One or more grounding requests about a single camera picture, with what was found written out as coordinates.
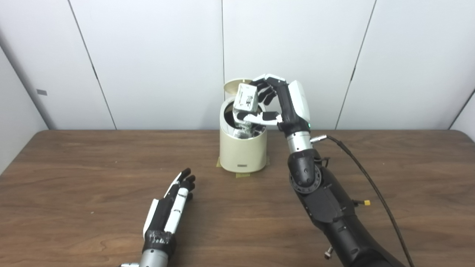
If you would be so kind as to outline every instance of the white robotic hand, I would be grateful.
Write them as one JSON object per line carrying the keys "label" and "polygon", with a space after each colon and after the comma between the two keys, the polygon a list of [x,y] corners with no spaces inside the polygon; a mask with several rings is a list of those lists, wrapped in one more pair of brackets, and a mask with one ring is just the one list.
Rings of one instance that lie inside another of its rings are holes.
{"label": "white robotic hand", "polygon": [[289,126],[303,124],[308,125],[308,127],[295,127],[295,129],[290,129],[287,132],[310,131],[310,112],[302,85],[298,81],[288,84],[284,78],[272,74],[264,74],[252,80],[249,86],[254,86],[258,96],[257,99],[252,97],[251,93],[246,94],[238,90],[238,101],[243,101],[246,98],[250,102],[250,106],[256,105],[257,102],[269,105],[274,97],[277,96],[282,108],[282,115],[276,111],[235,110],[234,118],[238,123],[278,125],[279,129],[283,132],[286,132],[285,129],[289,128]]}
{"label": "white robotic hand", "polygon": [[175,232],[183,208],[193,198],[195,176],[189,168],[173,180],[164,197],[154,199],[143,227],[144,245],[140,263],[123,263],[121,267],[166,267],[176,248]]}

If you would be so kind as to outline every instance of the silver cylinder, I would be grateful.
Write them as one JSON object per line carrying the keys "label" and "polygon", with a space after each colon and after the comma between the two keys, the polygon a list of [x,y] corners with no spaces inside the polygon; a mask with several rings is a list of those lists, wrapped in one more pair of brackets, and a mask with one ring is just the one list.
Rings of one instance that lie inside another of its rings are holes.
{"label": "silver cylinder", "polygon": [[166,267],[168,255],[157,249],[147,249],[142,253],[139,267]]}
{"label": "silver cylinder", "polygon": [[124,262],[120,265],[120,267],[139,267],[138,262]]}
{"label": "silver cylinder", "polygon": [[324,135],[319,135],[319,136],[317,136],[317,137],[314,137],[314,138],[310,139],[310,143],[320,142],[321,140],[325,140],[325,139],[327,139],[326,134],[324,134]]}
{"label": "silver cylinder", "polygon": [[287,137],[290,153],[312,148],[309,132],[296,132]]}

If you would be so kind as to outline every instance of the cable connector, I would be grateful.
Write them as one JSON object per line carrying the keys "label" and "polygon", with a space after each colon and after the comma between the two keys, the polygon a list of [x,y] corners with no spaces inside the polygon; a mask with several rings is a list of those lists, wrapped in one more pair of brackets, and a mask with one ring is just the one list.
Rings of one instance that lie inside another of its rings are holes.
{"label": "cable connector", "polygon": [[353,200],[353,204],[355,204],[355,207],[358,207],[359,205],[370,206],[371,201],[370,200],[365,200],[365,201]]}
{"label": "cable connector", "polygon": [[310,139],[310,143],[320,142],[321,140],[325,140],[325,139],[327,139],[326,134],[320,135],[320,136],[317,136],[317,137],[314,137],[314,138]]}

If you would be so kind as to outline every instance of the wooden table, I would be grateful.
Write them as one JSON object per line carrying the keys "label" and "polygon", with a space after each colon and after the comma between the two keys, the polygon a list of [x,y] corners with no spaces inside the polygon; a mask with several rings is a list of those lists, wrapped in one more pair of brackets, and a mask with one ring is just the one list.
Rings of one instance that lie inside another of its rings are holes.
{"label": "wooden table", "polygon": [[[417,267],[475,265],[475,144],[456,131],[314,131],[342,140],[372,175]],[[138,261],[152,201],[186,167],[195,198],[176,267],[335,267],[324,235],[288,183],[288,148],[270,132],[271,164],[236,178],[216,163],[218,131],[44,131],[0,177],[0,266],[114,267]],[[406,263],[376,194],[335,144],[317,144],[370,233]]]}

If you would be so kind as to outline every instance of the black robotic forearm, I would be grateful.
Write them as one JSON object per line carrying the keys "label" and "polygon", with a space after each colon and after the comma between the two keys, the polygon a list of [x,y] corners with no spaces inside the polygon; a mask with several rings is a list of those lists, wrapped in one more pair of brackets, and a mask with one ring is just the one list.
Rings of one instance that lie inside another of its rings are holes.
{"label": "black robotic forearm", "polygon": [[[314,163],[315,179],[308,190],[299,186],[293,176],[306,172],[301,167],[303,158]],[[404,267],[361,224],[354,202],[321,162],[315,149],[292,153],[288,161],[290,182],[312,223],[328,238],[343,266]]]}
{"label": "black robotic forearm", "polygon": [[277,126],[285,134],[290,149],[290,183],[343,266],[404,267],[373,239],[358,220],[354,202],[335,176],[321,165],[322,159],[310,141],[310,114],[303,90],[295,86],[290,90],[283,78],[274,75],[260,76],[250,84],[258,91],[268,86],[259,101],[277,95],[282,109],[282,122]]}

